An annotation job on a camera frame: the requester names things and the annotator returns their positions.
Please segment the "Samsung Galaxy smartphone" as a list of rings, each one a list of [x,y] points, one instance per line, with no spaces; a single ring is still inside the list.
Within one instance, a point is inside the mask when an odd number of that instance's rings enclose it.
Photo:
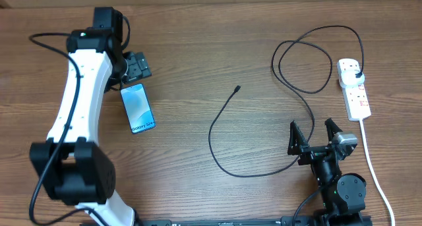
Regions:
[[[156,126],[146,91],[142,84],[123,88],[120,93],[133,134],[144,132]]]

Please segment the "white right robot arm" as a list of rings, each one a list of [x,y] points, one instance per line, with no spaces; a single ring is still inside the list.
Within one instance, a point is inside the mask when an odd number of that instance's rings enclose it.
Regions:
[[[328,143],[311,147],[296,122],[290,123],[289,155],[299,157],[299,165],[309,165],[318,184],[317,190],[296,209],[293,216],[281,218],[282,225],[372,225],[365,209],[366,180],[357,173],[343,174],[339,162],[357,147],[357,137],[342,131],[332,119],[325,121]],[[323,208],[312,215],[300,216],[302,207],[321,195]]]

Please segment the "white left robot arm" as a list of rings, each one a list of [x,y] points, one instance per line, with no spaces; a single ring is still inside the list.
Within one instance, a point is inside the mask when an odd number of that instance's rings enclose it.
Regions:
[[[104,94],[137,93],[140,80],[151,75],[143,53],[127,50],[130,32],[121,12],[97,7],[91,27],[67,34],[63,55],[69,71],[59,112],[46,140],[30,147],[36,190],[98,225],[142,224],[117,193],[115,167],[98,140]]]

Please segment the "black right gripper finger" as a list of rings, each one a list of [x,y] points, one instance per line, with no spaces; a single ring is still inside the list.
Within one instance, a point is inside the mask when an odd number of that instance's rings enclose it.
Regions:
[[[331,118],[325,120],[324,124],[326,126],[328,141],[331,142],[334,138],[334,135],[338,132],[341,132],[342,129]]]
[[[301,155],[305,148],[309,147],[307,139],[303,136],[295,121],[290,123],[290,137],[287,149],[288,155]]]

